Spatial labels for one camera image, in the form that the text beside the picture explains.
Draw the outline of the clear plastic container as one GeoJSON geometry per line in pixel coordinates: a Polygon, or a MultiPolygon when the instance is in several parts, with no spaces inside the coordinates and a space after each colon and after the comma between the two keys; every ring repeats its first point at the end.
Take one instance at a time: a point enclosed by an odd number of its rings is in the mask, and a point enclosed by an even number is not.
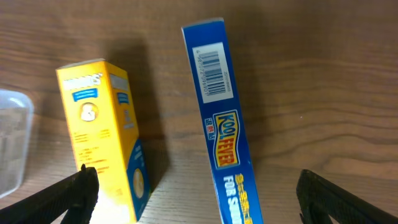
{"type": "Polygon", "coordinates": [[[1,197],[13,193],[23,181],[33,114],[27,95],[1,90],[1,197]]]}

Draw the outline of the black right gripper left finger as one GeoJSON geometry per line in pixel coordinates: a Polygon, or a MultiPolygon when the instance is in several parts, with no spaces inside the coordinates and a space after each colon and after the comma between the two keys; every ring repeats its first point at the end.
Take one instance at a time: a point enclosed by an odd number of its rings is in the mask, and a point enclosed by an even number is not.
{"type": "Polygon", "coordinates": [[[94,167],[81,170],[46,189],[1,209],[1,223],[88,224],[98,201],[99,180],[94,167]]]}

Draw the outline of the blue Kool Fever box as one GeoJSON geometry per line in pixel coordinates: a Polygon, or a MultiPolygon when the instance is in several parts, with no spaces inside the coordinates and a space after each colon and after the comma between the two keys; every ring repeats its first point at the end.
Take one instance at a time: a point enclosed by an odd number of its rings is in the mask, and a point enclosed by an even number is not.
{"type": "Polygon", "coordinates": [[[182,28],[222,223],[263,222],[224,20],[182,28]]]}

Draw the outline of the yellow cough syrup box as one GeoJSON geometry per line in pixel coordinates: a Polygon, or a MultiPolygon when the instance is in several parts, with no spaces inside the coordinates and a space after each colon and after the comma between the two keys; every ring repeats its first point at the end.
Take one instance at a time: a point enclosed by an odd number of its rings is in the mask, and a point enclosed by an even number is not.
{"type": "Polygon", "coordinates": [[[136,223],[151,195],[127,71],[103,58],[57,68],[77,167],[94,167],[91,223],[136,223]]]}

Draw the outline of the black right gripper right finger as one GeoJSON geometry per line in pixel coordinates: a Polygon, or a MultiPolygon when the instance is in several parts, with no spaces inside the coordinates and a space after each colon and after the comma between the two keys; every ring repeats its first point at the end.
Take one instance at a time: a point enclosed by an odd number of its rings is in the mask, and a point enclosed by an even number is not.
{"type": "Polygon", "coordinates": [[[296,187],[303,224],[397,223],[397,217],[375,207],[320,175],[304,169],[296,187]]]}

